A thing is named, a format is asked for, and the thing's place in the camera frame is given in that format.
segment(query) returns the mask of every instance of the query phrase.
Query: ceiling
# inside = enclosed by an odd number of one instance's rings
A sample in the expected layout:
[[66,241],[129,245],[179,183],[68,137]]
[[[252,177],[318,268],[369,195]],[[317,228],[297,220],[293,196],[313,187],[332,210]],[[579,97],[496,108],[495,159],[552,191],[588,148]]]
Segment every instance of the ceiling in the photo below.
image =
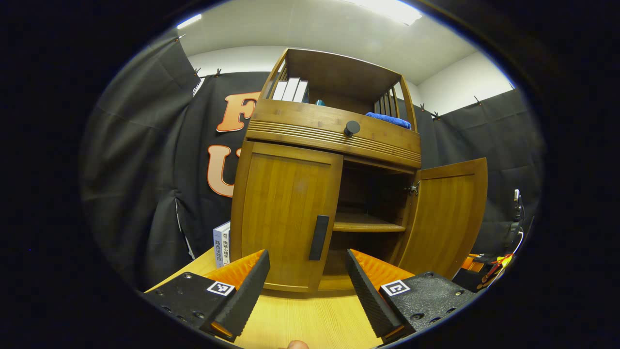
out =
[[302,47],[368,61],[416,85],[476,52],[426,15],[412,25],[341,0],[230,0],[179,30],[188,56],[230,47]]

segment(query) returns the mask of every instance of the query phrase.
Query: ceiling light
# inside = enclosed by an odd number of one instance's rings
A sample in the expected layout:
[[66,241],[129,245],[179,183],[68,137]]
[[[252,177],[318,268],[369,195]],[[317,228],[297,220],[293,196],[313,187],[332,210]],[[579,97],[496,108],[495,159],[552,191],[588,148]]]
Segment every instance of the ceiling light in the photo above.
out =
[[422,17],[421,13],[413,7],[398,0],[342,0],[361,7],[370,9],[378,14],[411,25],[416,19]]
[[192,18],[190,18],[190,19],[186,20],[185,22],[183,22],[183,23],[181,23],[181,24],[177,25],[177,29],[181,29],[181,28],[183,28],[183,27],[186,27],[186,26],[188,26],[188,25],[190,25],[190,24],[192,24],[192,23],[196,22],[198,19],[201,19],[201,18],[202,18],[202,15],[201,15],[201,14],[199,14],[199,15],[197,15],[197,16],[193,16]]

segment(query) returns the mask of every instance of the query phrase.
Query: round black knob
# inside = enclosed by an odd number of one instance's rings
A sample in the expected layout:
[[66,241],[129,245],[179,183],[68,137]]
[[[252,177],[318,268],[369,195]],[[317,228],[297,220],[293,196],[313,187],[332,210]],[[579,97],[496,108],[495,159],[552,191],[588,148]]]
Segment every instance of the round black knob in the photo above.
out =
[[345,135],[349,137],[353,134],[356,134],[360,131],[360,124],[357,121],[349,121],[347,122],[347,126],[345,127]]

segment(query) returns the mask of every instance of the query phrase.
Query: blue towel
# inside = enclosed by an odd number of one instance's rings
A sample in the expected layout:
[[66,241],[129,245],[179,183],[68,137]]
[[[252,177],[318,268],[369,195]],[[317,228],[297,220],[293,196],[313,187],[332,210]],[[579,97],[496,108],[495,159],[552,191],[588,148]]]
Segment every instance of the blue towel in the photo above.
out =
[[398,125],[400,127],[404,127],[407,130],[411,129],[411,124],[409,123],[409,121],[405,121],[403,119],[398,119],[397,117],[391,117],[391,116],[387,116],[387,115],[383,115],[383,114],[377,114],[377,113],[374,113],[374,112],[367,112],[366,116],[370,116],[370,117],[374,117],[375,119],[391,122],[392,124]]

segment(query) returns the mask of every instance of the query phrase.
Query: white wall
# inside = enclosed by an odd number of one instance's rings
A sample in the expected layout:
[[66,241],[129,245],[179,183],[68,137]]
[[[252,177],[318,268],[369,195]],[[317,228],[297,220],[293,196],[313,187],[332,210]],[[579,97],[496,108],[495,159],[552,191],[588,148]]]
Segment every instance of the white wall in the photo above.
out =
[[[218,68],[222,69],[222,74],[241,71],[271,71],[285,48],[284,46],[233,47],[199,53],[189,56],[188,59],[194,69],[201,68],[198,72],[199,76],[213,75]],[[407,81],[407,88],[413,104],[419,106],[422,98],[418,87]],[[402,91],[398,85],[396,86],[396,95],[402,99]]]
[[446,114],[512,89],[508,78],[481,52],[475,52],[418,85],[430,112]]

